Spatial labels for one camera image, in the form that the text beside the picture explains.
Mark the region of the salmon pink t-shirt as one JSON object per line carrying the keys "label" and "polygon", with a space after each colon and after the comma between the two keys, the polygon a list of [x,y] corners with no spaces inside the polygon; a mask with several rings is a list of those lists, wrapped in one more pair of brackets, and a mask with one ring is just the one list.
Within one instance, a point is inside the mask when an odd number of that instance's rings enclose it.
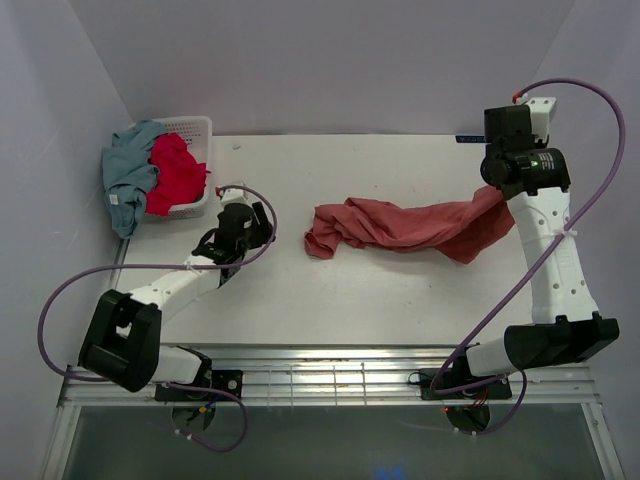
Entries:
{"label": "salmon pink t-shirt", "polygon": [[328,260],[340,244],[380,248],[396,253],[434,249],[449,259],[469,264],[514,227],[502,194],[478,189],[469,201],[401,208],[390,202],[348,198],[341,204],[315,208],[304,234],[306,253]]}

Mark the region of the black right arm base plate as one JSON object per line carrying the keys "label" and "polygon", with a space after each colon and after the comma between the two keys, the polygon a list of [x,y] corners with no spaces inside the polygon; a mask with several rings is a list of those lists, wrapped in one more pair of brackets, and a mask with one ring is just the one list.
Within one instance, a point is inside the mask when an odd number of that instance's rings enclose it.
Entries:
{"label": "black right arm base plate", "polygon": [[431,389],[432,380],[435,378],[437,368],[421,368],[414,370],[407,377],[407,384],[419,388],[419,396],[422,400],[509,400],[512,398],[512,390],[506,379],[479,386],[468,387],[468,384],[479,382],[479,377],[459,377],[457,374],[445,372],[435,389],[450,390],[455,392],[440,393]]}

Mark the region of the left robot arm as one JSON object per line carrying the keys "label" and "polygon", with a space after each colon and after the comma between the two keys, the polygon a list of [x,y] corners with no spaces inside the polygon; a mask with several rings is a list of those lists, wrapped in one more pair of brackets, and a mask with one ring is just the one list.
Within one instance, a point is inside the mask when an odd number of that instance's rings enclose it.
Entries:
{"label": "left robot arm", "polygon": [[208,357],[186,347],[163,347],[164,323],[225,285],[246,255],[275,239],[261,202],[226,204],[218,226],[207,231],[178,269],[144,286],[104,293],[79,353],[79,366],[130,392],[150,383],[177,383],[190,399],[212,387]]}

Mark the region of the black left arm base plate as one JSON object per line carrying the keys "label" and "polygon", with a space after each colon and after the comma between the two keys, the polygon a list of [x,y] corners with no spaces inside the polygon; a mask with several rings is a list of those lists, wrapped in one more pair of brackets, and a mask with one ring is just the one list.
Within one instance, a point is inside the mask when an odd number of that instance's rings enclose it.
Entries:
{"label": "black left arm base plate", "polygon": [[242,398],[244,372],[242,370],[209,370],[190,384],[192,390],[157,385],[154,400],[162,403],[199,403],[230,401],[230,396]]}

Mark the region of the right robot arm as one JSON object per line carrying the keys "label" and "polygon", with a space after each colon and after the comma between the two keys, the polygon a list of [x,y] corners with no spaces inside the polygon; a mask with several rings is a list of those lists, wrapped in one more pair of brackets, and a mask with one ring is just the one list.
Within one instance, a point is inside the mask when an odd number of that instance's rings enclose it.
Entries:
{"label": "right robot arm", "polygon": [[532,321],[469,347],[449,370],[454,390],[474,397],[492,377],[583,362],[619,336],[587,286],[570,222],[570,175],[548,145],[555,101],[535,98],[484,113],[483,180],[506,202],[518,229],[531,286]]}

